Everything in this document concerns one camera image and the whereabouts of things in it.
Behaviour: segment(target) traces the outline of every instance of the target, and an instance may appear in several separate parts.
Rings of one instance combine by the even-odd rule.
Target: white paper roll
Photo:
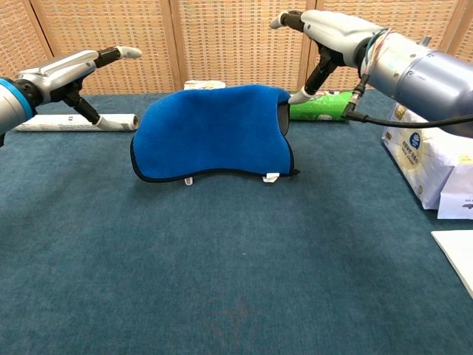
[[[99,126],[94,126],[82,115],[36,115],[15,128],[17,131],[135,131],[138,117],[133,114],[104,114]]]

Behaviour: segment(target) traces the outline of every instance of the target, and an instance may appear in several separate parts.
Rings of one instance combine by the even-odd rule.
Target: blue fleece towel
[[[288,122],[289,97],[263,85],[171,94],[146,110],[131,144],[133,169],[149,182],[215,171],[292,175],[279,122],[281,108]]]

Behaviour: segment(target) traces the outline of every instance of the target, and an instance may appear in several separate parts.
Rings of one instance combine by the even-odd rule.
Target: green package
[[[315,98],[299,105],[290,105],[292,121],[347,121],[341,117],[352,93],[318,92]]]

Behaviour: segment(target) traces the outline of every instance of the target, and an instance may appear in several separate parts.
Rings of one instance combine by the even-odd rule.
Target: woven wall panel
[[[306,0],[178,2],[188,79],[297,89],[302,34],[269,25],[283,10],[304,10]]]
[[[138,60],[120,60],[84,81],[83,93],[171,92],[163,17],[158,0],[39,0],[55,46],[61,53],[115,45],[140,48]]]
[[[14,79],[19,70],[47,59],[20,0],[0,1],[0,76]]]
[[[329,10],[359,16],[404,36],[419,40],[431,36],[430,47],[437,48],[446,25],[455,10],[457,0],[440,1],[379,1],[379,0],[324,0],[319,10]],[[316,63],[310,63],[310,74]],[[359,81],[354,69],[338,68],[325,82],[324,89],[352,89]]]
[[[473,24],[470,24],[456,56],[465,61],[473,62]]]

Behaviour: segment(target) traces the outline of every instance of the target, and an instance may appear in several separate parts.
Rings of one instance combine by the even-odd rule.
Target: robotic arm
[[[141,51],[133,47],[82,50],[22,70],[15,81],[0,78],[0,146],[6,132],[31,119],[36,115],[36,107],[49,102],[64,101],[92,124],[113,129],[114,123],[99,116],[79,95],[82,82],[107,64],[139,57]]]
[[[345,109],[346,118],[384,126],[444,126],[449,133],[473,138],[473,124],[467,123],[473,121],[473,64],[343,13],[284,11],[270,26],[304,33],[319,48],[320,62],[289,104],[313,97],[337,67],[352,67],[361,81]],[[388,122],[355,112],[367,84],[429,122]]]

